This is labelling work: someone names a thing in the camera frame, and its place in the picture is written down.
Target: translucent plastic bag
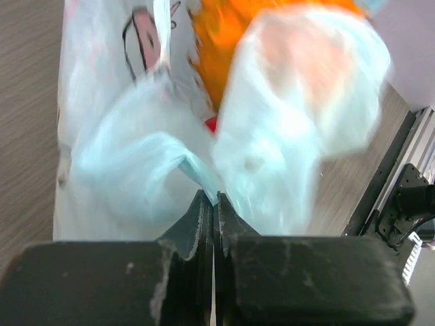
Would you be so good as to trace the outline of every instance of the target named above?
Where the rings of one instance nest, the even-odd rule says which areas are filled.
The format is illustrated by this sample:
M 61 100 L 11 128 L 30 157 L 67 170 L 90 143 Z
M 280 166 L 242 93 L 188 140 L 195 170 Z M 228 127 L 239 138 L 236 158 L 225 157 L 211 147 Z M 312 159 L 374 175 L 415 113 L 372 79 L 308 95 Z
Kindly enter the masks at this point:
M 171 78 L 195 114 L 207 118 L 206 96 L 187 60 L 195 38 L 186 3 L 170 0 L 169 10 Z M 84 122 L 98 124 L 135 79 L 155 68 L 162 48 L 156 16 L 153 0 L 65 0 L 58 81 L 58 142 L 65 155 Z
M 355 4 L 369 14 L 376 14 L 389 0 L 354 0 Z
M 303 234 L 322 158 L 366 148 L 390 57 L 369 24 L 336 8 L 261 14 L 239 42 L 213 160 L 261 234 Z
M 204 163 L 211 135 L 169 72 L 169 1 L 156 0 L 154 16 L 156 64 L 99 117 L 83 120 L 71 158 L 61 158 L 67 173 L 56 192 L 55 240 L 153 240 L 187 211 L 198 184 L 217 202 Z

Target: wooden floor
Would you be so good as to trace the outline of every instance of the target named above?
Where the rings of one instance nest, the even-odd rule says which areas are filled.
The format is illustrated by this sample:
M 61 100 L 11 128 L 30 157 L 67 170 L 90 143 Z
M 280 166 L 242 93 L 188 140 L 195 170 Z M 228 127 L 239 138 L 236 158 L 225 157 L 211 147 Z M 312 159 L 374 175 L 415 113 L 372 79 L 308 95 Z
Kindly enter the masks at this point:
M 62 10 L 61 0 L 0 2 L 0 273 L 52 235 Z M 407 112 L 390 88 L 370 149 L 324 164 L 311 233 L 343 230 Z

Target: red object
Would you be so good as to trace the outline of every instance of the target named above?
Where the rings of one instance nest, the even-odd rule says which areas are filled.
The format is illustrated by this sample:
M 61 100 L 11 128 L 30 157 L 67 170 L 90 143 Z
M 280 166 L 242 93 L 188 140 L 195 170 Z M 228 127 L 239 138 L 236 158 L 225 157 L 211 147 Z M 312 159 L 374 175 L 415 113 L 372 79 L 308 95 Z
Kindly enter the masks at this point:
M 208 129 L 211 130 L 211 132 L 213 134 L 215 133 L 215 130 L 216 130 L 216 122 L 217 122 L 217 120 L 218 120 L 218 117 L 212 117 L 212 118 L 208 119 L 205 122 L 205 125 L 208 127 Z

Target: cartoon print on bag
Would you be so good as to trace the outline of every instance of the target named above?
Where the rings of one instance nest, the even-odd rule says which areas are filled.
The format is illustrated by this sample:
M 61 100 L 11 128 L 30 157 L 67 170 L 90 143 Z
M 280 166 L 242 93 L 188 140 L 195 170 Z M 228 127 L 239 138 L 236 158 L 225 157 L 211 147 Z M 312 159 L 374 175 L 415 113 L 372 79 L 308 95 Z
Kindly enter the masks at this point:
M 181 1 L 176 2 L 171 7 L 171 17 L 177 11 L 178 7 L 181 5 Z M 177 23 L 173 20 L 171 21 L 171 28 L 174 29 Z M 141 59 L 143 64 L 143 69 L 146 72 L 148 69 L 155 67 L 158 59 L 160 58 L 160 40 L 157 35 L 156 23 L 154 22 L 154 17 L 148 11 L 146 7 L 138 7 L 133 10 L 133 13 L 126 23 L 124 30 L 122 32 L 122 39 L 124 41 L 124 53 L 125 59 L 130 70 L 131 77 L 133 81 L 136 80 L 136 73 L 131 64 L 130 58 L 127 54 L 126 49 L 126 36 L 127 32 L 131 29 L 136 32 L 137 39 L 139 41 L 139 51 L 141 53 Z

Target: orange object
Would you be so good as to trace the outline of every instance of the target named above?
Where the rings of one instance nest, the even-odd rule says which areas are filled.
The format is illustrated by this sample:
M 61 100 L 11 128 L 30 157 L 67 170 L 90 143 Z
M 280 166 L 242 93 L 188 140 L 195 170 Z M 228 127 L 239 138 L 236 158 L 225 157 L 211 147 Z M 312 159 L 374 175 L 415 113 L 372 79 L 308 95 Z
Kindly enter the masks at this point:
M 301 3 L 337 5 L 364 16 L 352 0 L 203 0 L 201 10 L 192 15 L 198 37 L 198 62 L 192 64 L 215 112 L 219 110 L 234 49 L 252 19 L 266 8 Z

